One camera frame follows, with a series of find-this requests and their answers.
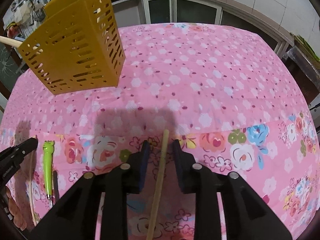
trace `kitchen counter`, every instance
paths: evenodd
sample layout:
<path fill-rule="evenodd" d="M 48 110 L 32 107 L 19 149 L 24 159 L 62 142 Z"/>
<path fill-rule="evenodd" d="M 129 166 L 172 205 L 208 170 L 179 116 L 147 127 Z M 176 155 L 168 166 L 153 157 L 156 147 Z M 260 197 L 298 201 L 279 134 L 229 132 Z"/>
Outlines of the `kitchen counter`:
<path fill-rule="evenodd" d="M 112 5 L 120 4 L 123 2 L 127 2 L 130 0 L 112 0 Z M 241 14 L 242 17 L 247 19 L 253 19 L 279 35 L 281 38 L 283 38 L 285 41 L 287 41 L 291 46 L 294 45 L 294 40 L 292 35 L 286 31 L 284 28 L 280 27 L 279 24 L 271 20 L 270 18 L 266 17 L 265 15 L 259 13 L 256 10 L 253 10 L 252 8 L 241 4 L 239 2 L 236 2 L 234 0 L 206 0 L 210 2 L 214 2 L 217 5 L 220 5 L 223 8 L 230 9 L 233 11 L 236 11 L 238 14 Z"/>

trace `tablecloth flower pattern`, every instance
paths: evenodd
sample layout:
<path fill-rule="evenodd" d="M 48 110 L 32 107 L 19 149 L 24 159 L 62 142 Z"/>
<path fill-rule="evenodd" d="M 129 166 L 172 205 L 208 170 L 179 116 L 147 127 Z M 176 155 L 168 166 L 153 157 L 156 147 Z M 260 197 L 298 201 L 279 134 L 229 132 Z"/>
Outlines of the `tablecloth flower pattern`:
<path fill-rule="evenodd" d="M 197 162 L 217 173 L 237 171 L 296 239 L 318 208 L 320 149 L 303 95 L 276 54 L 258 35 L 228 26 L 172 23 L 119 32 L 126 61 L 117 88 L 53 96 L 29 70 L 13 89 L 0 148 L 38 136 L 37 219 L 49 210 L 45 140 L 55 141 L 60 195 L 83 173 L 102 174 L 125 162 L 147 140 L 146 184 L 127 201 L 129 239 L 144 239 L 167 128 Z M 28 157 L 8 183 L 26 218 L 27 174 Z M 193 239 L 194 218 L 195 196 L 180 192 L 169 148 L 154 237 Z M 225 239 L 223 216 L 221 225 Z"/>

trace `green flower print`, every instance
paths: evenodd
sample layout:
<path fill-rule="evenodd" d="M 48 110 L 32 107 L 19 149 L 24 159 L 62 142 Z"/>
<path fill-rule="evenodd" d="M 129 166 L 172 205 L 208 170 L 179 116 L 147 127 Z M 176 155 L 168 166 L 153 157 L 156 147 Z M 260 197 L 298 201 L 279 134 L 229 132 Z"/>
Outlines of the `green flower print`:
<path fill-rule="evenodd" d="M 228 142 L 231 144 L 239 143 L 245 143 L 247 140 L 245 134 L 243 132 L 240 132 L 240 129 L 233 130 L 232 133 L 228 136 Z"/>
<path fill-rule="evenodd" d="M 132 153 L 132 152 L 130 152 L 128 149 L 121 150 L 121 151 L 120 151 L 120 156 L 119 156 L 120 160 L 121 160 L 123 163 L 125 163 L 125 162 L 128 160 L 129 155 L 130 155 L 131 153 Z"/>
<path fill-rule="evenodd" d="M 300 151 L 301 151 L 303 157 L 305 157 L 306 154 L 307 154 L 307 153 L 306 153 L 306 152 L 307 152 L 307 148 L 306 148 L 303 140 L 301 140 L 301 148 L 300 148 Z"/>

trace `floral tablecloth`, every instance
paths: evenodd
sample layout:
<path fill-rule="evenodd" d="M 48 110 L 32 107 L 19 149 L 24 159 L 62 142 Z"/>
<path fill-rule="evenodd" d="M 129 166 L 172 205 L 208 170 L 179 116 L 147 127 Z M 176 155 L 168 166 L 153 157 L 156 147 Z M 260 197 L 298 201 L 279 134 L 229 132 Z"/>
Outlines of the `floral tablecloth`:
<path fill-rule="evenodd" d="M 60 195 L 84 172 L 108 172 L 148 140 L 145 187 L 127 202 L 129 239 L 145 239 L 167 128 L 212 171 L 237 171 L 296 239 L 317 209 L 320 149 L 305 99 L 276 54 L 258 35 L 227 26 L 157 24 L 119 32 L 126 61 L 117 88 L 53 96 L 29 70 L 13 89 L 0 147 L 38 136 L 32 180 L 37 219 L 50 208 L 45 140 L 55 141 Z M 28 161 L 8 186 L 31 228 Z M 193 239 L 194 215 L 195 196 L 180 192 L 169 152 L 155 238 Z M 225 239 L 223 216 L 221 225 Z"/>

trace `yellow plastic basket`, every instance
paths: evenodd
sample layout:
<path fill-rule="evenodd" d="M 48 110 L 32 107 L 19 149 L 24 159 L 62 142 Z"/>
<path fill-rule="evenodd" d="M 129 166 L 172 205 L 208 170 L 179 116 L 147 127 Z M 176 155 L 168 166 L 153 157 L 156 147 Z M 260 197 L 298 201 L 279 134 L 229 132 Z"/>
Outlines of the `yellow plastic basket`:
<path fill-rule="evenodd" d="M 117 86 L 125 55 L 111 0 L 52 0 L 44 9 L 45 22 L 19 47 L 41 82 L 54 95 Z"/>

